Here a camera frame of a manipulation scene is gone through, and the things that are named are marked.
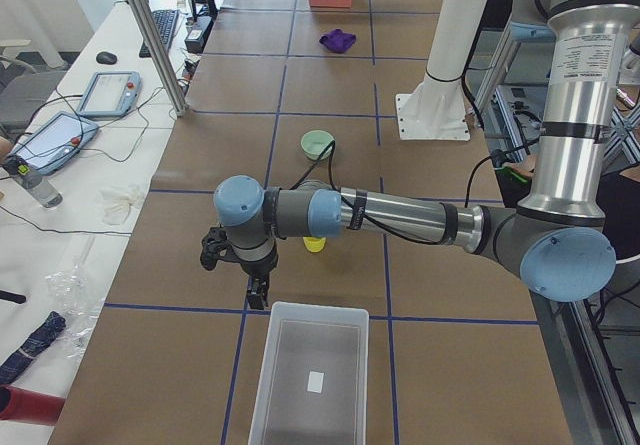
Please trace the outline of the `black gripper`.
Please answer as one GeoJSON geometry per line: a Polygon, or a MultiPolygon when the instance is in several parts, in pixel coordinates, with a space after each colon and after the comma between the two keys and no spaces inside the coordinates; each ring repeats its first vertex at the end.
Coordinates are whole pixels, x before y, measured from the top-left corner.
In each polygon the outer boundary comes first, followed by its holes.
{"type": "Polygon", "coordinates": [[[269,307],[270,273],[277,267],[277,263],[276,247],[273,247],[268,254],[258,260],[241,261],[241,268],[251,277],[246,291],[246,300],[250,308],[266,309],[269,307]]]}

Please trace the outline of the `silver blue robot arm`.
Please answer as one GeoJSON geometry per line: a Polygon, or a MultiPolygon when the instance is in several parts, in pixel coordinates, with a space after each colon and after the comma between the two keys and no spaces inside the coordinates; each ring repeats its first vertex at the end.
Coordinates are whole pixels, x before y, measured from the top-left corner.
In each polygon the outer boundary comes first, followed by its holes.
{"type": "Polygon", "coordinates": [[[371,229],[420,245],[455,245],[486,257],[557,302],[603,289],[616,255],[596,202],[620,68],[639,0],[513,0],[514,21],[549,27],[555,41],[530,193],[515,208],[456,207],[300,179],[264,188],[245,175],[214,194],[219,224],[202,241],[205,269],[236,263],[247,300],[267,305],[276,242],[371,229]]]}

